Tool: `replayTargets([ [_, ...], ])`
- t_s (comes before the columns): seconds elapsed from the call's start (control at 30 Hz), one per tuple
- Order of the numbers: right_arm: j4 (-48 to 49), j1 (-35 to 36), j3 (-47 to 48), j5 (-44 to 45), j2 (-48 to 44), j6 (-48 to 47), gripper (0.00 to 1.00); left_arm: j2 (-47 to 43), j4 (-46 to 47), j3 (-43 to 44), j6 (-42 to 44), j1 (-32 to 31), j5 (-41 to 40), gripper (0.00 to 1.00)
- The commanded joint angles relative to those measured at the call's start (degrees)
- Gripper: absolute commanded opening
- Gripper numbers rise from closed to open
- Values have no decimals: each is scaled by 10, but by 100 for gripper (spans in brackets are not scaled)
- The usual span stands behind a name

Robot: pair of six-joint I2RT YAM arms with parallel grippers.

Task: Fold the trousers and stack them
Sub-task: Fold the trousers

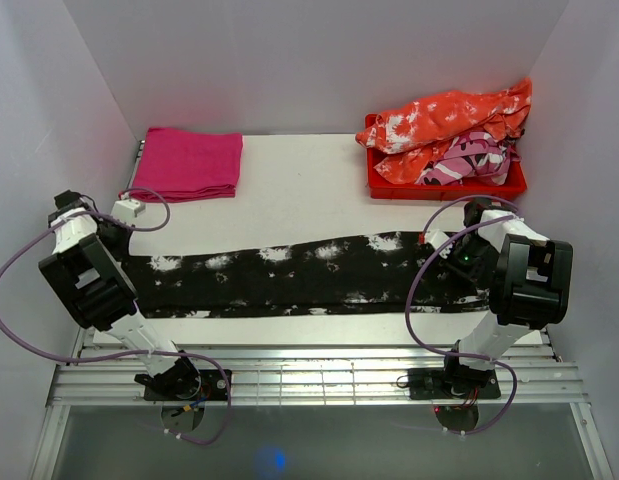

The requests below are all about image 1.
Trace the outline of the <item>black white tie-dye trousers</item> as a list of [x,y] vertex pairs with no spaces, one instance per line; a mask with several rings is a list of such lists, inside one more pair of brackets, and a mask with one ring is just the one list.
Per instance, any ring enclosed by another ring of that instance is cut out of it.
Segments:
[[126,256],[147,318],[257,318],[403,311],[431,246],[390,231],[206,255]]

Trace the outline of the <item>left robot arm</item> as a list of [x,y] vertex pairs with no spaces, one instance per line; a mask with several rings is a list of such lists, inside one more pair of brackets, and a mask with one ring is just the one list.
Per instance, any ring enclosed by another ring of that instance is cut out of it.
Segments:
[[176,345],[160,335],[141,313],[138,294],[122,269],[131,229],[101,217],[88,199],[66,190],[54,197],[48,216],[55,246],[39,270],[75,322],[139,350],[146,372],[135,381],[167,400],[196,398],[202,379]]

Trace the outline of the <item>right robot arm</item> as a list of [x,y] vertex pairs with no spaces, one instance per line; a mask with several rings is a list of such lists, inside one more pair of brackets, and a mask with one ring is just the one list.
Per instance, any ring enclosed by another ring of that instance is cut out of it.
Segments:
[[531,331],[566,315],[574,250],[528,227],[513,207],[477,197],[463,225],[476,229],[454,241],[441,264],[464,282],[488,290],[488,312],[444,360],[440,385],[452,397],[472,396],[495,382],[495,364]]

